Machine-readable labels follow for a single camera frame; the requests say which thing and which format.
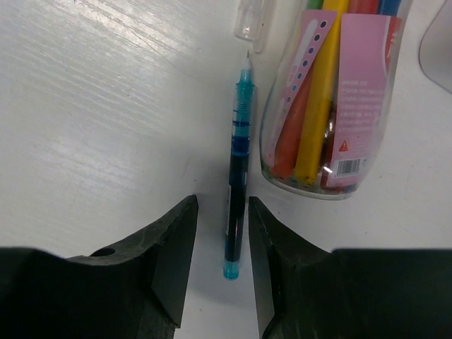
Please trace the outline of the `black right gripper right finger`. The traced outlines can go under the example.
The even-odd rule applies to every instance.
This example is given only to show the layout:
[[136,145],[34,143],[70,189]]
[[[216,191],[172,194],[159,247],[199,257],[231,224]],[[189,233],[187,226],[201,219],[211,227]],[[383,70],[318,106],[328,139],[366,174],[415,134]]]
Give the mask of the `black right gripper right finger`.
[[450,338],[451,251],[324,251],[249,199],[261,338]]

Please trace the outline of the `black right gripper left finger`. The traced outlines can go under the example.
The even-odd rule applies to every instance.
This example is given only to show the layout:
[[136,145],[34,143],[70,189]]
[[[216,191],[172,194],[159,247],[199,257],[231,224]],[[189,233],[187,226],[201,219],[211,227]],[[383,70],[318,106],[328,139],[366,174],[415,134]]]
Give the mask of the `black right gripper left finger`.
[[188,196],[89,256],[1,249],[2,338],[172,338],[182,324],[198,218]]

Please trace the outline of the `teal pen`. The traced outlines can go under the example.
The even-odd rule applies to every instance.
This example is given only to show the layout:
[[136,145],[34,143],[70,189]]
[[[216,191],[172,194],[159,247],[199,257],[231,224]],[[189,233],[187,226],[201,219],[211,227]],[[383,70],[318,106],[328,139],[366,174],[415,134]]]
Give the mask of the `teal pen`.
[[239,277],[253,99],[253,71],[250,54],[247,54],[244,65],[240,70],[239,80],[236,83],[236,97],[232,111],[227,226],[223,263],[223,276],[227,280],[236,280]]

